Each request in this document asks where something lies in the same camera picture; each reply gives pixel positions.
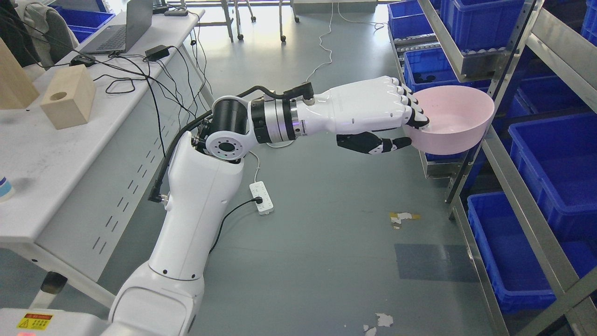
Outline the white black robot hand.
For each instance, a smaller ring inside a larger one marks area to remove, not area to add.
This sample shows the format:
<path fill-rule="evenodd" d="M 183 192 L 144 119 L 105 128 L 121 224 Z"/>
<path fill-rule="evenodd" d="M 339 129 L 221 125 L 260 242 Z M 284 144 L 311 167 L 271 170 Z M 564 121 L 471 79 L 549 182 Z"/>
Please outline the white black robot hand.
<path fill-rule="evenodd" d="M 382 76 L 344 84 L 316 94 L 311 105 L 296 104 L 292 115 L 296 134 L 335 134 L 337 145 L 364 154 L 381 154 L 411 145 L 411 139 L 380 138 L 376 132 L 402 126 L 426 127 L 429 119 L 409 87 Z"/>

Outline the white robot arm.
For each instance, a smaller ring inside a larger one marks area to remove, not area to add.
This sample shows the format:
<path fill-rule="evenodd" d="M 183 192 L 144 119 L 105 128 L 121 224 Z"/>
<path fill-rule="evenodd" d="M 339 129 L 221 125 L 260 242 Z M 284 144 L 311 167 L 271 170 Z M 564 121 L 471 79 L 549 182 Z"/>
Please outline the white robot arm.
<path fill-rule="evenodd" d="M 260 143 L 305 136 L 309 100 L 219 98 L 175 136 L 150 200 L 166 217 L 147 262 L 118 292 L 104 336 L 186 336 L 203 299 L 203 272 L 228 202 L 239 189 L 243 158 Z"/>

